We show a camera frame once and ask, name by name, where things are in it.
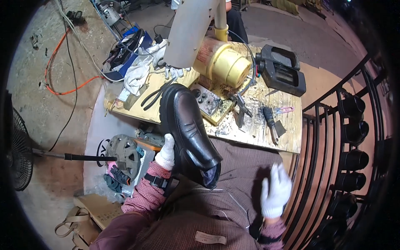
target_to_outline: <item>shoe sole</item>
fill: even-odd
[[[167,112],[166,107],[167,107],[168,97],[171,94],[175,94],[176,91],[179,90],[179,88],[182,88],[182,87],[186,88],[185,86],[183,86],[181,84],[177,84],[177,83],[171,84],[170,86],[174,86],[175,84],[179,85],[179,86],[177,86],[176,88],[168,87],[167,90],[162,93],[161,99],[160,99],[160,108],[158,109],[158,111],[160,113],[161,129],[162,129],[162,133],[164,135],[170,133],[170,131],[168,129],[168,120],[166,117],[166,112]]]

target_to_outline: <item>yellow wooden table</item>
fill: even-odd
[[[230,43],[233,45],[234,50],[240,52],[245,58],[251,61],[251,56],[244,44],[237,42]],[[261,51],[261,48],[251,45],[250,49],[253,54]],[[199,80],[205,80],[203,76],[200,76],[200,74],[193,69],[189,72],[184,70],[184,72],[184,77],[179,78],[177,81],[184,86],[190,87],[193,83],[198,82]],[[249,79],[244,82],[242,88],[248,83],[248,81]],[[150,93],[158,90],[165,82],[166,80],[164,79],[163,73],[151,73],[146,80],[147,89],[142,95],[140,95],[130,110],[117,109],[114,107],[112,111],[142,121],[159,124],[160,98],[147,111],[144,111],[140,104],[144,98],[146,98]],[[223,97],[222,95],[223,89],[229,89],[230,87],[218,81],[213,81],[211,84],[212,86],[210,90],[219,95],[224,99],[224,101],[221,107],[216,110],[212,116],[214,121],[220,120],[218,126],[213,126],[207,119],[203,119],[209,136],[295,154],[300,153],[302,137],[302,105],[300,97],[268,88],[262,77],[256,78],[256,84],[251,86],[242,95],[246,102],[246,107],[252,112],[253,117],[250,118],[248,115],[244,115],[244,125],[239,129],[235,122],[239,107],[236,106],[235,108],[232,108],[232,101],[226,100],[227,97]],[[264,105],[272,108],[294,107],[293,112],[274,115],[275,122],[280,120],[283,127],[286,129],[286,133],[279,138],[278,146],[272,142],[270,129],[266,125],[266,121],[262,114],[262,107]]]

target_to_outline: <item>black leather shoe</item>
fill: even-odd
[[[181,84],[171,84],[162,93],[160,120],[164,134],[175,139],[177,171],[206,188],[215,188],[222,157],[211,143],[192,92]]]

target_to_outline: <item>pink checkered sleeve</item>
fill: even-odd
[[[171,172],[165,170],[155,161],[150,163],[147,173],[152,176],[161,176],[165,179],[170,178]],[[151,186],[150,182],[145,178],[140,180],[140,183],[135,186],[131,197],[126,198],[121,209],[126,212],[138,212],[147,218],[148,221],[154,219],[154,215],[158,212],[160,206],[165,202],[163,196],[164,191],[161,188]]]
[[[261,229],[261,239],[258,240],[264,250],[281,250],[283,249],[282,234],[285,232],[286,226],[282,219],[271,225],[263,224]]]

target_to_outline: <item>pink glove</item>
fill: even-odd
[[[165,170],[171,171],[175,165],[174,145],[175,141],[171,134],[165,134],[165,144],[160,152],[156,154],[156,162]]]

